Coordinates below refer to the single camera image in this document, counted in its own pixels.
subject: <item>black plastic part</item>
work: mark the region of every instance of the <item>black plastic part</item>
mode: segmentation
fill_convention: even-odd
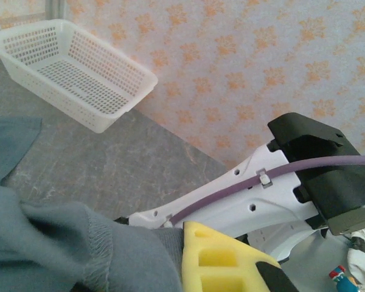
[[[325,228],[325,229],[321,229],[321,236],[323,238],[326,238],[327,237],[327,233],[328,233],[329,229],[328,228]]]
[[[70,292],[93,292],[93,291],[80,283],[76,283],[70,290]]]
[[[271,151],[282,150],[289,162],[338,155],[360,155],[345,135],[297,113],[288,113],[269,124],[274,140]],[[306,220],[312,228],[327,225],[332,234],[365,228],[365,165],[319,167],[296,172],[302,185],[296,198],[312,201],[320,216]]]
[[[290,260],[290,257],[286,257],[285,259],[280,260],[279,264],[282,265],[283,263],[286,263],[289,260]]]
[[[255,263],[270,292],[299,292],[282,269],[270,263]]]
[[[239,240],[240,242],[243,242],[246,245],[250,245],[249,244],[249,239],[248,239],[248,235],[247,234],[243,234],[239,237],[236,238],[236,240]]]
[[[126,217],[119,217],[118,219],[114,220],[120,224],[128,225],[128,218]]]

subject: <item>floral wallpaper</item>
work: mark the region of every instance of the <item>floral wallpaper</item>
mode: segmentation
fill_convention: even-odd
[[[0,0],[0,20],[44,13],[44,0]]]
[[[43,19],[44,0],[0,0],[0,30]]]
[[[25,2],[6,9],[39,7]],[[365,0],[66,0],[65,13],[158,76],[139,111],[228,167],[289,111],[365,154]]]

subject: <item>marble surface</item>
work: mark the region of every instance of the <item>marble surface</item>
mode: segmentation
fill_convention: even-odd
[[[4,181],[31,201],[81,201],[115,219],[168,203],[226,171],[136,110],[95,134],[12,81],[1,62],[0,116],[43,118],[39,137]]]

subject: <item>white plastic basket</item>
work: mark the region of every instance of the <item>white plastic basket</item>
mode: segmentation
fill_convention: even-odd
[[[157,77],[75,24],[54,19],[0,31],[11,78],[96,133],[157,84]]]

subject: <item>purple cable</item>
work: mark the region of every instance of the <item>purple cable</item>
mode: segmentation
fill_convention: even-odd
[[[331,165],[365,165],[365,156],[346,155],[346,156],[326,156],[326,157],[305,159],[281,165],[271,170],[267,170],[266,174],[272,180],[286,173],[297,172],[304,169],[313,169],[315,167],[331,166]],[[196,212],[197,210],[200,210],[203,207],[206,207],[207,205],[210,205],[220,199],[226,198],[234,193],[240,192],[241,190],[250,188],[260,183],[261,183],[260,176],[256,175],[244,181],[233,184],[232,186],[229,186],[223,190],[219,190],[215,193],[206,196],[205,198],[202,198],[194,202],[193,204],[187,206],[185,209],[174,214],[174,216],[172,216],[169,220],[172,225],[175,225],[184,218],[186,218],[187,216],[189,216],[190,214]]]

